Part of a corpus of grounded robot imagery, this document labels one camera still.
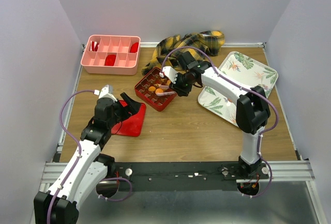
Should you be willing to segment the red box lid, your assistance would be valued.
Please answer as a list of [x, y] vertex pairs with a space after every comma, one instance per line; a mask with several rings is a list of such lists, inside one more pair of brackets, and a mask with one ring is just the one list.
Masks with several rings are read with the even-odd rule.
[[133, 115], [122, 123], [116, 124], [112, 128], [112, 135], [138, 137], [142, 131], [145, 112], [146, 105], [144, 103], [141, 103], [140, 110], [137, 114]]

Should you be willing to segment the pink tongs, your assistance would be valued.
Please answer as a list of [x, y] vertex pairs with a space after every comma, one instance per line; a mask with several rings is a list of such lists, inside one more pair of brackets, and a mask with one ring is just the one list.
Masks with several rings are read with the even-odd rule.
[[156, 94], [158, 97], [163, 97], [163, 96], [169, 96], [169, 95], [174, 95], [176, 94], [175, 91], [171, 90], [167, 85], [161, 85], [158, 88], [161, 88], [164, 90], [164, 92], [162, 94]]

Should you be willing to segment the red cookie box with tray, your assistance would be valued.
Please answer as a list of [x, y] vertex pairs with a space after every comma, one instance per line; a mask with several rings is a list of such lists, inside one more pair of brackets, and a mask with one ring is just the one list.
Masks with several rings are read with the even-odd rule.
[[161, 112], [169, 105], [169, 103], [177, 96], [177, 93], [174, 95], [158, 97], [155, 92], [150, 92], [148, 88], [150, 86], [154, 86], [158, 88], [161, 85], [166, 85], [166, 83], [162, 83], [162, 78], [159, 75], [160, 69], [153, 68], [150, 72], [147, 73], [134, 87], [136, 95], [144, 100], [148, 105], [150, 105], [155, 110]]

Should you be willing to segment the orange flower cookie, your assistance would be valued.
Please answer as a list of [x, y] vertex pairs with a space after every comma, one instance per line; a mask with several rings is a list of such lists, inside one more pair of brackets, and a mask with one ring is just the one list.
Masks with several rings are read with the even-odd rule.
[[156, 94], [162, 94], [163, 92], [164, 92], [164, 90], [161, 89], [161, 88], [158, 88], [158, 89], [155, 90]]

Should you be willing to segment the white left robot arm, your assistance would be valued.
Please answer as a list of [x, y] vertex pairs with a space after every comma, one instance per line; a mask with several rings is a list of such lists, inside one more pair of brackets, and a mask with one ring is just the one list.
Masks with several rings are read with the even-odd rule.
[[111, 90], [91, 90], [97, 95], [94, 115], [83, 129], [75, 153], [65, 169], [46, 192], [39, 191], [34, 198], [35, 223], [76, 223], [79, 209], [98, 183], [113, 181], [116, 186], [126, 182], [132, 191], [130, 180], [116, 173], [114, 158], [101, 154], [118, 123], [138, 114], [141, 103], [126, 93], [121, 97], [125, 106]]

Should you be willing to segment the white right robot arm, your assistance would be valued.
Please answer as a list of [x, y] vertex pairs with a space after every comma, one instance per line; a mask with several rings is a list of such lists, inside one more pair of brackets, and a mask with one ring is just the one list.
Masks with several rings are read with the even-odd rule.
[[243, 150], [238, 158], [238, 173], [241, 178], [250, 178], [262, 163], [261, 140], [270, 117], [270, 109], [262, 87], [249, 88], [232, 81], [215, 67], [211, 59], [197, 61], [189, 52], [179, 57], [184, 73], [171, 66], [162, 65], [160, 75], [167, 77], [170, 88], [179, 96], [188, 96], [192, 86], [207, 86], [225, 96], [236, 106], [235, 119], [243, 132]]

